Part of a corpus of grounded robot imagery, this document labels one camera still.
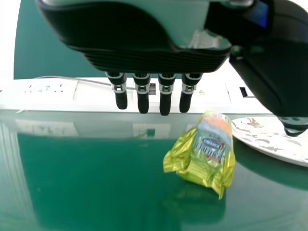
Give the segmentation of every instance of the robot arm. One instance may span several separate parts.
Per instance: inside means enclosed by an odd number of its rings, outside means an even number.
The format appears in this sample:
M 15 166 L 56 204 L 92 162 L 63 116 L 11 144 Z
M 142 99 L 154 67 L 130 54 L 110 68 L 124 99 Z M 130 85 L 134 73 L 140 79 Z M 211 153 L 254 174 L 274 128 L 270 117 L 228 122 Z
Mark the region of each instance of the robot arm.
M 169 114 L 174 73 L 187 112 L 202 73 L 230 63 L 288 135 L 308 129 L 308 14 L 288 0 L 36 0 L 69 48 L 106 71 L 117 105 L 127 106 L 126 73 L 148 110 L 159 74 L 161 114 Z

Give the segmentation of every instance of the plate with floral pattern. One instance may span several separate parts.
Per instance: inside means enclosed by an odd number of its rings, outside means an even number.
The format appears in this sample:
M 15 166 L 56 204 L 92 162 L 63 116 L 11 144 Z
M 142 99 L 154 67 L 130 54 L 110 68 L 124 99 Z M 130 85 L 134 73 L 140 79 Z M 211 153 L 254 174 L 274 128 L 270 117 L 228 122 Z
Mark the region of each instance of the plate with floral pattern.
M 308 132 L 287 136 L 276 117 L 247 117 L 232 121 L 233 136 L 257 151 L 308 167 Z

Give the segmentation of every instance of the green table surface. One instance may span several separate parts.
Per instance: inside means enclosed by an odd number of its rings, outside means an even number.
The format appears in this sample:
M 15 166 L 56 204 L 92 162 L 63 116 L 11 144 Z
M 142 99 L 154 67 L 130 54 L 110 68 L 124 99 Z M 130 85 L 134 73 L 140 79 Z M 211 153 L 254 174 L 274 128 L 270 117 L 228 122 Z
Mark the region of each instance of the green table surface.
M 126 115 L 127 121 L 151 118 L 150 123 L 163 118 Z M 174 119 L 179 128 L 197 118 L 171 116 L 179 118 Z M 56 117 L 31 112 L 0 115 L 1 231 L 308 230 L 304 167 L 234 140 L 233 183 L 218 200 L 211 189 L 163 173 L 163 158 L 176 139 L 120 139 L 114 134 L 112 139 L 40 137 L 8 126 L 11 119 L 25 124 Z M 61 120 L 72 121 L 79 132 L 90 123 L 109 126 L 108 118 L 117 117 L 120 114 L 61 113 Z

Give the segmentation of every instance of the yellow foil wrapper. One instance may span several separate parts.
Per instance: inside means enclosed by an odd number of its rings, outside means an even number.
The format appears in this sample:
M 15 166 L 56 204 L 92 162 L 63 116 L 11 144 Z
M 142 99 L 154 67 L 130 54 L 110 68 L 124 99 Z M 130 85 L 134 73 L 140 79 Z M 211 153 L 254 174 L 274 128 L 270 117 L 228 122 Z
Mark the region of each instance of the yellow foil wrapper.
M 164 158 L 164 172 L 212 188 L 223 197 L 235 167 L 230 119 L 206 112 L 197 127 L 182 134 Z

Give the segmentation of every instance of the white power strip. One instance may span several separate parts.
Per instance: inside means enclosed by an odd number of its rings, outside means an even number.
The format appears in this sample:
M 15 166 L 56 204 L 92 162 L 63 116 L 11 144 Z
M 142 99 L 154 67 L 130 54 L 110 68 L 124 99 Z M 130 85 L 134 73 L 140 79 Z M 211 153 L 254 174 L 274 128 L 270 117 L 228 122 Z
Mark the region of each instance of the white power strip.
M 86 78 L 109 83 L 108 78 Z M 149 95 L 149 113 L 159 113 L 159 83 L 152 78 L 154 95 Z M 128 78 L 127 86 L 134 88 Z M 176 79 L 170 113 L 180 113 L 181 79 Z M 119 110 L 110 86 L 58 78 L 23 79 L 12 81 L 0 92 L 0 109 L 71 112 L 138 112 L 137 92 L 127 90 L 128 107 Z M 270 114 L 252 95 L 240 79 L 226 81 L 216 73 L 204 74 L 192 96 L 188 113 L 200 114 L 214 110 L 228 114 Z

